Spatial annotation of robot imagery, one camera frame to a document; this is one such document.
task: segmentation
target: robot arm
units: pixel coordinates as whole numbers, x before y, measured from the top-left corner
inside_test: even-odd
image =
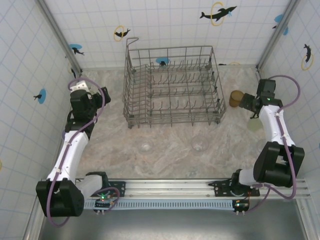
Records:
[[[274,80],[261,79],[257,89],[257,96],[254,97],[246,93],[239,105],[241,108],[250,110],[259,116],[267,141],[254,167],[239,171],[238,181],[241,185],[251,186],[257,183],[269,183],[287,188],[292,186],[292,174],[280,127],[276,119],[277,115],[291,153],[295,175],[298,174],[304,159],[305,152],[303,148],[296,147],[289,136],[284,120],[284,111],[282,110],[278,113],[278,110],[283,105],[280,99],[275,99],[275,88],[276,82]],[[284,163],[277,162],[278,156],[283,158]]]
[[[108,95],[107,88],[103,87],[102,91],[105,104],[107,104],[111,101],[111,98]],[[92,123],[82,132],[79,132],[70,143],[74,134],[94,119],[97,110],[102,107],[102,96],[99,93],[91,94],[85,81],[80,81],[71,87],[70,102],[72,111],[67,118],[64,144],[57,162],[47,179],[39,181],[36,186],[36,193],[45,216],[47,216],[46,207],[49,189],[57,172],[59,172],[59,175],[54,184],[50,201],[50,215],[52,217],[80,216],[84,209],[85,199],[102,188],[110,187],[105,172],[90,172],[83,181],[76,185],[78,165],[95,124]],[[63,165],[59,168],[67,145],[70,146]]]

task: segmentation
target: dish rack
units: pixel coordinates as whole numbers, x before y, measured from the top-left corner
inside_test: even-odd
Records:
[[[213,47],[130,49],[138,39],[126,40],[122,100],[128,127],[219,124],[226,103]]]

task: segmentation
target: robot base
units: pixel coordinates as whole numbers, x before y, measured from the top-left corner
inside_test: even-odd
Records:
[[[214,187],[214,194],[216,197],[259,197],[260,192],[258,189],[250,188],[248,185],[242,185],[239,183],[239,173],[241,169],[238,169],[232,174],[232,177],[227,180],[214,181],[209,183],[209,186]]]

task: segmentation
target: marble floor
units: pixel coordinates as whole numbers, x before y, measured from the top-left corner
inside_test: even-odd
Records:
[[[251,112],[229,106],[230,93],[240,90],[256,94],[255,69],[223,66],[219,68],[227,110],[219,125],[178,123],[142,125],[128,129],[123,116],[123,70],[85,71],[84,76],[106,86],[111,97],[94,127],[84,149],[77,177],[92,171],[104,171],[109,178],[179,179],[225,178],[239,168],[250,168],[259,151],[257,142],[264,139],[262,129],[253,132],[247,124]],[[209,141],[202,154],[194,152],[191,139],[202,135]],[[152,152],[141,154],[139,145],[146,140]]]

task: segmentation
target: clear glass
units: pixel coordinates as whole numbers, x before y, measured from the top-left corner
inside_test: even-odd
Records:
[[[204,152],[208,149],[209,141],[205,136],[197,135],[192,138],[191,147],[196,152],[201,153],[201,152]]]
[[[151,140],[143,138],[139,141],[138,150],[141,154],[150,154],[152,153],[154,144]]]

